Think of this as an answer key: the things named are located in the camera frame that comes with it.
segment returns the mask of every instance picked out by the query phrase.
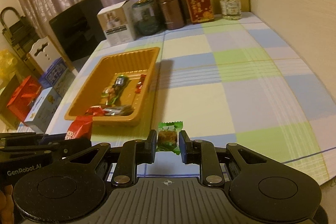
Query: checkered tablecloth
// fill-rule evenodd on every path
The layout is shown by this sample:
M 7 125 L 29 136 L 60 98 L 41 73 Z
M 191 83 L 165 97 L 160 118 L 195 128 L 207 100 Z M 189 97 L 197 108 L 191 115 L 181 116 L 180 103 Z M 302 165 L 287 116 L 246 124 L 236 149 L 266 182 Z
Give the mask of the checkered tablecloth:
M 161 48 L 160 70 L 141 124 L 94 126 L 93 144 L 107 141 L 120 146 L 146 138 L 159 122 L 183 121 L 192 139 L 219 147 L 237 142 L 307 173 L 319 184 L 336 175 L 335 103 L 291 47 L 251 13 L 239 21 L 218 17 L 114 47 L 101 42 L 62 100 L 47 133 L 66 132 L 71 121 L 65 121 L 64 114 L 103 56 L 147 47 Z M 138 167 L 143 176 L 198 173 L 197 165 L 183 165 L 172 152 L 158 152 L 154 164 Z

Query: black monitor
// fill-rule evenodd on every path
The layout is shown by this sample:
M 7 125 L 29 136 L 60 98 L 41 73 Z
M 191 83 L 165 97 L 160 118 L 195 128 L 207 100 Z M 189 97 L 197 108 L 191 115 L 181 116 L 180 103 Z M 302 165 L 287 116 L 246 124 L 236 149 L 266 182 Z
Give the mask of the black monitor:
M 97 19 L 102 8 L 100 0 L 82 0 L 49 21 L 71 61 L 91 55 L 106 39 Z

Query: white wall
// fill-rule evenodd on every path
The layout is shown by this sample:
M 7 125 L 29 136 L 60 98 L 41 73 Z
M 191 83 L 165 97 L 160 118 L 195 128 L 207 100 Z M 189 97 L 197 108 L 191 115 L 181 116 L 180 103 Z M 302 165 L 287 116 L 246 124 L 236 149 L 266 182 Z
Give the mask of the white wall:
M 23 11 L 22 11 L 22 8 L 18 0 L 0 0 L 0 11 L 2 11 L 3 8 L 8 7 L 8 6 L 14 7 L 21 16 L 23 15 Z M 12 13 L 11 11 L 6 12 L 4 16 L 4 20 L 8 26 L 11 26 L 15 22 L 18 21 L 16 15 Z M 3 27 L 0 24 L 0 31 L 1 31 L 0 32 L 0 51 L 4 49 L 8 49 L 11 52 L 14 52 L 11 46 L 6 41 L 6 39 L 4 38 L 4 36 L 2 35 L 2 29 Z M 5 124 L 0 120 L 0 132 L 4 132 L 4 130 L 5 130 Z
M 336 98 L 336 0 L 251 0 L 251 10 L 296 50 Z

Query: yellow plastic bag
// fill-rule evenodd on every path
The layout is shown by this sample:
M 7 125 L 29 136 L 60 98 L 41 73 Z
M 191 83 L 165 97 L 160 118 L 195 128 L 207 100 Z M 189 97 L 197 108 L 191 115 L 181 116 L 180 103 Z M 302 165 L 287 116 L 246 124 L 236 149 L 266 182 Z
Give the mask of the yellow plastic bag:
M 17 59 L 9 50 L 0 51 L 0 79 L 8 83 L 11 75 L 16 72 Z

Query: hand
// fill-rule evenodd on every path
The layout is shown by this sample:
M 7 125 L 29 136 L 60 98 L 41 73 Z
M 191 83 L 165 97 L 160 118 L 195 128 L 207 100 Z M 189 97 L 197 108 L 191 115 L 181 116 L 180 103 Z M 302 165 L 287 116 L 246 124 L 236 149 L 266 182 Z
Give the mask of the hand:
M 12 199 L 13 186 L 8 185 L 4 193 L 0 191 L 0 222 L 14 224 L 14 202 Z

